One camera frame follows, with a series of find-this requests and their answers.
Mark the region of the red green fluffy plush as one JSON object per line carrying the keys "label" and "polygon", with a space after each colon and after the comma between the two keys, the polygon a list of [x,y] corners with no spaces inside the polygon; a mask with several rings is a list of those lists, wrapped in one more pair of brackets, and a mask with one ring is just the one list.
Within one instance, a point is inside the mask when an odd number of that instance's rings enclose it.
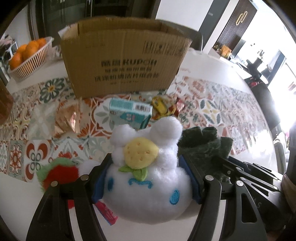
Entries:
{"label": "red green fluffy plush", "polygon": [[53,181],[57,181],[58,184],[69,184],[75,182],[78,177],[77,166],[66,157],[58,157],[37,171],[38,182],[44,193]]}

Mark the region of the white plush toy yellow strawberry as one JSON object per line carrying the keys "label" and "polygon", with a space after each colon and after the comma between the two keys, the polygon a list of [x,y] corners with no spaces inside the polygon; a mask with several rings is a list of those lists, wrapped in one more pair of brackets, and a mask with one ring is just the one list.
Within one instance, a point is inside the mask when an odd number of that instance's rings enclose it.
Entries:
{"label": "white plush toy yellow strawberry", "polygon": [[183,127],[173,116],[135,130],[117,126],[103,201],[120,218],[155,225],[180,219],[192,202],[189,175],[179,166]]}

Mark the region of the red snack wrapper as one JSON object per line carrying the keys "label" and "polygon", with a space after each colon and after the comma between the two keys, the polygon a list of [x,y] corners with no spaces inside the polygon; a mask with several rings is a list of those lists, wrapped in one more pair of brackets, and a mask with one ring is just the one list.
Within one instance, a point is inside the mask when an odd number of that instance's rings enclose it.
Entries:
{"label": "red snack wrapper", "polygon": [[101,201],[97,201],[95,203],[96,208],[101,213],[101,215],[104,217],[104,219],[107,221],[109,225],[114,225],[118,219],[118,216],[116,216],[107,206],[105,203]]}

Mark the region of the patterned tile table runner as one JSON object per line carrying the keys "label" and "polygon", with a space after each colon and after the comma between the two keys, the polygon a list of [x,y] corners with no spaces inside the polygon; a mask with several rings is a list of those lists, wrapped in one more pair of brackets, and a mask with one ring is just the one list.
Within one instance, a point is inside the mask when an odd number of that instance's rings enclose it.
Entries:
{"label": "patterned tile table runner", "polygon": [[83,175],[112,155],[117,171],[145,180],[165,177],[192,154],[202,166],[213,156],[276,169],[274,147],[253,94],[184,77],[167,94],[119,94],[81,99],[67,78],[13,94],[1,126],[1,173],[41,185]]}

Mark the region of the gold foil snack packet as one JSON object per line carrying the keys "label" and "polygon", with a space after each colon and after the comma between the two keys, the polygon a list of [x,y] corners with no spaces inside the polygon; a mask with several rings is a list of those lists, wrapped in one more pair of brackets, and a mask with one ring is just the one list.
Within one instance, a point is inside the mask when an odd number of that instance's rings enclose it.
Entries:
{"label": "gold foil snack packet", "polygon": [[53,136],[58,138],[67,132],[80,132],[80,104],[72,104],[57,110]]}

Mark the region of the glass vase with flowers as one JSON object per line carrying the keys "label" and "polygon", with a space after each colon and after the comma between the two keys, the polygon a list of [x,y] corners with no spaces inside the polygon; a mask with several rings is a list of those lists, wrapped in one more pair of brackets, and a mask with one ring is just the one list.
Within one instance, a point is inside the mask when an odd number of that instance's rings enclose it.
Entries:
{"label": "glass vase with flowers", "polygon": [[9,117],[13,107],[14,99],[5,87],[2,80],[0,81],[0,125]]}

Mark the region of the teal small carton box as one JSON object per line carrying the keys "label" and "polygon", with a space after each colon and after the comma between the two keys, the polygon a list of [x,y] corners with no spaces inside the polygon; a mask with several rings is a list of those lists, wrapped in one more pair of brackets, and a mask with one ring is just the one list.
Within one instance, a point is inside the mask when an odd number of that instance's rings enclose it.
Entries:
{"label": "teal small carton box", "polygon": [[116,125],[129,124],[132,128],[142,130],[147,127],[152,117],[150,104],[112,98],[109,103],[110,118]]}

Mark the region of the white plastic fruit basket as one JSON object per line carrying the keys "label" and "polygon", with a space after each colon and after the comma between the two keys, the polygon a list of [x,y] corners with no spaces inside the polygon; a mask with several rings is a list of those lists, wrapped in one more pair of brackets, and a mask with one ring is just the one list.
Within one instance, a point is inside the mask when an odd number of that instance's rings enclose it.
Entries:
{"label": "white plastic fruit basket", "polygon": [[54,41],[54,38],[46,37],[45,40],[47,43],[34,55],[25,60],[20,66],[14,70],[10,70],[9,67],[8,75],[14,78],[15,81],[20,82],[36,72],[48,60],[49,51],[52,49],[52,42]]}

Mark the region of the orange fruit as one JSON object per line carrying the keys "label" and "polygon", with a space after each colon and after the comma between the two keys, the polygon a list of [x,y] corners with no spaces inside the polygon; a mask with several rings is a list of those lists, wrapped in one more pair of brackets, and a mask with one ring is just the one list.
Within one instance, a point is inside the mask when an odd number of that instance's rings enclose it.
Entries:
{"label": "orange fruit", "polygon": [[39,45],[37,43],[29,43],[23,51],[23,60],[30,58],[38,51],[38,49]]}
{"label": "orange fruit", "polygon": [[45,38],[40,38],[38,40],[33,40],[29,42],[29,45],[37,46],[39,49],[46,45],[47,41]]}
{"label": "orange fruit", "polygon": [[9,61],[10,70],[14,70],[18,66],[20,66],[23,62],[23,55],[20,52],[16,52],[13,57]]}

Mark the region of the brown cardboard box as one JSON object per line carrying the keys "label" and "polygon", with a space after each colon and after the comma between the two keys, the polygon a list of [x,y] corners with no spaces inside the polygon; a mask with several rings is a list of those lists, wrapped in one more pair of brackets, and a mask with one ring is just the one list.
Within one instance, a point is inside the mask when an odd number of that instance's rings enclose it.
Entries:
{"label": "brown cardboard box", "polygon": [[101,16],[64,29],[61,52],[78,98],[165,90],[191,45],[159,20]]}

